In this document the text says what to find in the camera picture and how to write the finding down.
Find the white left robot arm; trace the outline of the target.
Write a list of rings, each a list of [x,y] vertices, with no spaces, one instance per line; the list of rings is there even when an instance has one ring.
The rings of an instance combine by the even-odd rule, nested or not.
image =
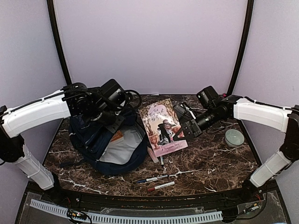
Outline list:
[[[111,79],[101,87],[88,88],[74,83],[32,102],[0,111],[0,158],[17,166],[33,180],[55,203],[63,203],[66,193],[57,185],[54,175],[30,152],[37,133],[56,120],[82,116],[84,122],[98,122],[104,126],[117,123],[117,117],[128,102],[128,94]]]

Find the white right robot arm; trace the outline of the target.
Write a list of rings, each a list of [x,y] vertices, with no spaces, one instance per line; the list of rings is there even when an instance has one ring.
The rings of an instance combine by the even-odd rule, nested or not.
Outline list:
[[[214,99],[202,97],[206,112],[182,124],[173,139],[186,140],[199,137],[204,130],[220,120],[236,119],[260,147],[258,155],[263,164],[244,182],[238,198],[249,202],[256,196],[256,188],[279,175],[299,159],[299,107],[283,107],[260,103],[248,97],[231,95]]]

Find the navy blue student backpack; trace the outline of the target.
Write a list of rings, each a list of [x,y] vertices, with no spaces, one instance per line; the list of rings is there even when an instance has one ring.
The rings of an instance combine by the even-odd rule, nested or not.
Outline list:
[[[73,147],[82,155],[75,162],[62,162],[60,167],[79,166],[85,162],[104,175],[119,175],[138,168],[145,160],[147,135],[137,122],[137,113],[125,111],[120,127],[122,137],[113,140],[114,134],[103,125],[85,123],[81,116],[71,117],[69,137]]]

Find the pink Shakespeare paperback book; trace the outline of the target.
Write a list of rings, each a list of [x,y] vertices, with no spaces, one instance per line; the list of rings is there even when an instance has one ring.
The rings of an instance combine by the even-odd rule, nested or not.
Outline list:
[[[155,156],[188,147],[186,140],[174,140],[181,125],[170,98],[140,107],[139,114]]]

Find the orange treehouse paperback book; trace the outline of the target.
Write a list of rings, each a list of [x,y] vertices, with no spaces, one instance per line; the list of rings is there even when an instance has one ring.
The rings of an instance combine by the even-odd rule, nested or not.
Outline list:
[[[120,141],[123,140],[123,134],[122,134],[122,132],[121,132],[120,130],[117,131],[117,132],[114,134],[114,136],[113,136],[112,139],[111,139],[111,142],[116,142],[116,141],[118,141],[118,140],[120,140]]]

